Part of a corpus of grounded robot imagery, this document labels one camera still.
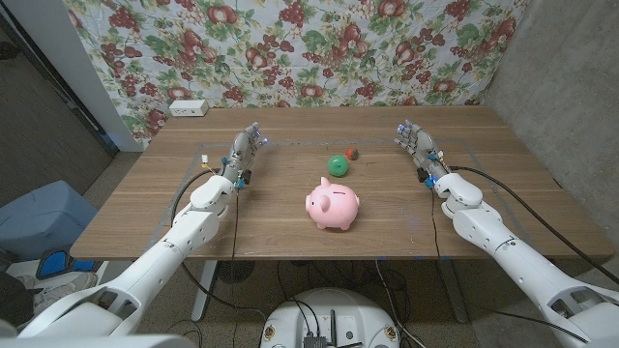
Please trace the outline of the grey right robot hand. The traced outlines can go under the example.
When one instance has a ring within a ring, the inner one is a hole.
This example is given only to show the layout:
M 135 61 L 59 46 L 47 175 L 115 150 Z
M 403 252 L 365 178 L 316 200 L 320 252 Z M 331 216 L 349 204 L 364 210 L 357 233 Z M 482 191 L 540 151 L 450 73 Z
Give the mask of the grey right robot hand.
M 397 135 L 395 142 L 412 157 L 421 183 L 434 184 L 451 172 L 449 165 L 444 161 L 442 150 L 431 135 L 418 124 L 406 120 L 404 124 L 398 125 Z

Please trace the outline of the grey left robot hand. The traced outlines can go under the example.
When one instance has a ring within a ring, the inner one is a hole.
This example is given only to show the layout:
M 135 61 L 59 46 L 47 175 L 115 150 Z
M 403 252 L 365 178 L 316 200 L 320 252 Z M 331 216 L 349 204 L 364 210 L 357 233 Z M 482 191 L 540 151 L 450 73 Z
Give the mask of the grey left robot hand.
M 230 182 L 236 183 L 243 172 L 251 169 L 258 150 L 268 142 L 259 128 L 259 123 L 254 122 L 236 135 L 221 171 Z

